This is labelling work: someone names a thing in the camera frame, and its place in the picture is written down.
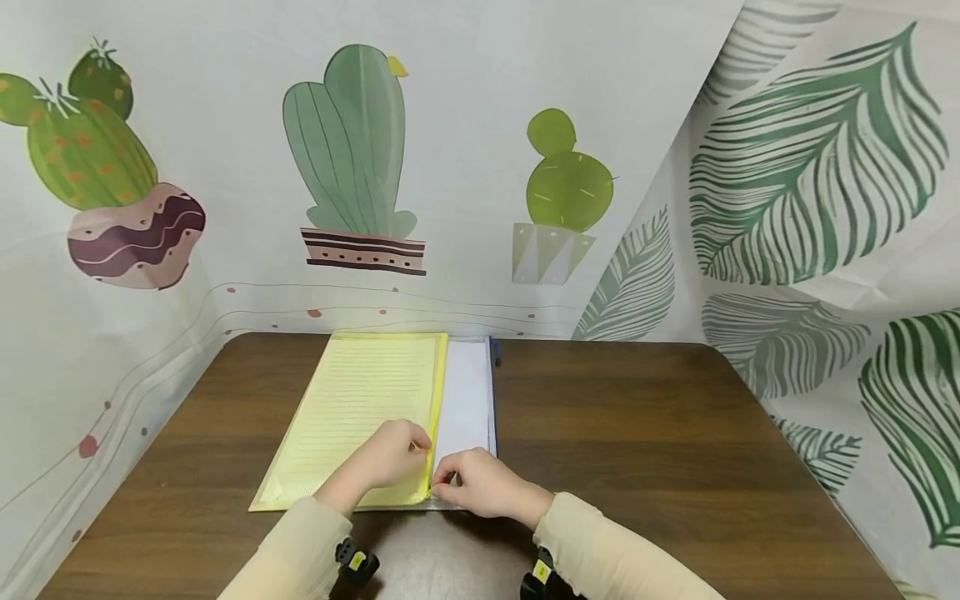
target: wrist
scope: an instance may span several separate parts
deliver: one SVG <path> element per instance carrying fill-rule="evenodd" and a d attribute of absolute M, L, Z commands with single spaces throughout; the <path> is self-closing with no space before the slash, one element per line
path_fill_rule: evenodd
<path fill-rule="evenodd" d="M 531 531 L 537 531 L 540 520 L 553 504 L 553 493 L 529 481 L 523 482 L 518 495 L 516 513 L 513 519 L 526 525 Z"/>
<path fill-rule="evenodd" d="M 344 463 L 326 478 L 313 497 L 349 518 L 370 490 L 369 482 L 354 469 L 348 468 L 348 463 Z"/>

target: brown table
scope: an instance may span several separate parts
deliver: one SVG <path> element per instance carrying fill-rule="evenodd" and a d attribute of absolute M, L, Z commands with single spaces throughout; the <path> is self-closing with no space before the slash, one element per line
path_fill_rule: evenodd
<path fill-rule="evenodd" d="M 215 598 L 279 518 L 247 507 L 325 343 L 230 342 L 40 597 Z M 578 494 L 728 600 L 900 600 L 716 351 L 504 341 L 502 356 L 499 454 L 521 476 Z M 535 557 L 530 533 L 503 520 L 354 522 L 382 562 L 364 598 L 517 598 Z"/>

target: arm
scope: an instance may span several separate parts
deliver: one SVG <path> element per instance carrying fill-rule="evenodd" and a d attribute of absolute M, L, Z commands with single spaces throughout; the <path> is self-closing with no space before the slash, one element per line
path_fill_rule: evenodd
<path fill-rule="evenodd" d="M 364 495 L 422 469 L 430 439 L 408 420 L 391 420 L 326 479 L 312 497 L 294 503 L 220 600 L 320 600 L 337 581 L 333 558 L 349 535 L 348 518 Z"/>
<path fill-rule="evenodd" d="M 463 485 L 446 483 L 458 473 Z M 524 481 L 480 448 L 445 457 L 433 492 L 478 516 L 507 516 L 535 531 L 554 567 L 589 600 L 723 600 L 679 561 L 568 493 Z"/>

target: yellow folder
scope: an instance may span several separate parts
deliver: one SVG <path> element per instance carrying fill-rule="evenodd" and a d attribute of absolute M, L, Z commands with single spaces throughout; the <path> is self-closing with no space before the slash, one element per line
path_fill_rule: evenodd
<path fill-rule="evenodd" d="M 326 480 L 384 420 L 408 419 L 437 439 L 445 333 L 336 333 L 250 506 L 282 511 Z M 417 504 L 429 495 L 434 451 L 415 478 L 373 490 L 361 508 Z"/>

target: palm leaf pattern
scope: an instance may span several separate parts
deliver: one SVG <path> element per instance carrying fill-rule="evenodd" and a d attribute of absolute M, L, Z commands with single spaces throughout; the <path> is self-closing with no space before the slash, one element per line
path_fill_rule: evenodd
<path fill-rule="evenodd" d="M 666 317 L 673 292 L 673 251 L 664 208 L 623 237 L 573 339 L 639 340 Z"/>
<path fill-rule="evenodd" d="M 960 308 L 890 323 L 860 392 L 930 547 L 960 546 Z"/>
<path fill-rule="evenodd" d="M 690 168 L 706 275 L 803 281 L 883 246 L 926 208 L 948 148 L 914 68 L 915 25 L 780 77 L 713 122 Z"/>
<path fill-rule="evenodd" d="M 836 498 L 856 467 L 863 439 L 786 419 L 774 422 L 824 490 Z"/>
<path fill-rule="evenodd" d="M 740 294 L 711 296 L 701 319 L 708 343 L 764 399 L 810 392 L 850 363 L 870 333 L 820 302 Z"/>
<path fill-rule="evenodd" d="M 747 0 L 700 89 L 697 104 L 717 105 L 756 85 L 839 9 L 835 2 Z"/>
<path fill-rule="evenodd" d="M 905 581 L 895 581 L 894 585 L 897 586 L 897 590 L 903 594 L 904 600 L 937 600 L 936 596 L 924 593 Z"/>

